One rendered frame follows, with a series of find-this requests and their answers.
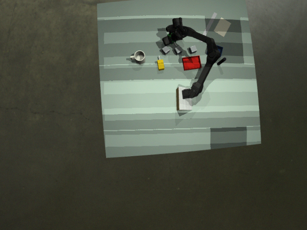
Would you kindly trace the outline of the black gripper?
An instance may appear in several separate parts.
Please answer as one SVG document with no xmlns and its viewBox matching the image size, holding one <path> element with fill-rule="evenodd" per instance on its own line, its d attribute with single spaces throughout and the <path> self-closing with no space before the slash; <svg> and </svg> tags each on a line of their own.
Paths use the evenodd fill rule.
<svg viewBox="0 0 307 230">
<path fill-rule="evenodd" d="M 183 35 L 182 37 L 185 38 L 186 35 Z M 174 42 L 177 41 L 177 39 L 174 38 L 174 35 L 173 35 L 173 33 L 172 33 L 172 34 L 171 34 L 171 37 L 170 37 L 170 36 L 164 37 L 164 38 L 162 38 L 162 41 L 163 41 L 164 45 L 167 46 L 167 45 L 171 44 L 172 41 L 174 41 Z"/>
</svg>

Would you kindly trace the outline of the red tray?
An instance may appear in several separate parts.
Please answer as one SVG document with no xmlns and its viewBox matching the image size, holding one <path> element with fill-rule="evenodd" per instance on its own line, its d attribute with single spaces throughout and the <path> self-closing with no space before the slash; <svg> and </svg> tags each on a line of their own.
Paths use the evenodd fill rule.
<svg viewBox="0 0 307 230">
<path fill-rule="evenodd" d="M 184 57 L 184 58 L 182 58 L 182 61 L 183 61 L 184 70 L 192 70 L 192 69 L 202 68 L 200 56 Z"/>
</svg>

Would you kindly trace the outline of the grey tapered cup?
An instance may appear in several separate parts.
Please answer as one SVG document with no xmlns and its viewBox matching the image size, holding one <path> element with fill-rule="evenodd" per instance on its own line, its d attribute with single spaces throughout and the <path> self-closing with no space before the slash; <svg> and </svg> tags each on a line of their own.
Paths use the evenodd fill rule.
<svg viewBox="0 0 307 230">
<path fill-rule="evenodd" d="M 145 62 L 145 54 L 143 51 L 137 51 L 134 56 L 130 56 L 131 60 L 136 60 L 136 62 L 141 65 Z"/>
</svg>

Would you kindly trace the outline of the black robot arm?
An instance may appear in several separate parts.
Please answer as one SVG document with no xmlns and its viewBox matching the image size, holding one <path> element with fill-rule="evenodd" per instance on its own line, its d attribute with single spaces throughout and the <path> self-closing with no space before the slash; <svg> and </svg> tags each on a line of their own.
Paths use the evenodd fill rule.
<svg viewBox="0 0 307 230">
<path fill-rule="evenodd" d="M 183 99 L 186 98 L 193 98 L 199 95 L 199 93 L 202 92 L 203 84 L 207 78 L 207 75 L 209 74 L 213 64 L 219 59 L 220 57 L 220 51 L 218 50 L 218 47 L 215 44 L 215 41 L 213 38 L 209 38 L 205 35 L 202 35 L 195 30 L 193 30 L 190 27 L 186 27 L 182 25 L 182 18 L 174 18 L 172 19 L 173 24 L 169 25 L 166 28 L 166 31 L 169 32 L 169 35 L 173 33 L 174 38 L 177 40 L 183 40 L 183 35 L 193 37 L 196 39 L 199 39 L 207 44 L 207 62 L 203 68 L 203 71 L 198 78 L 197 82 L 193 83 L 191 90 L 190 89 L 184 89 L 182 90 Z"/>
</svg>

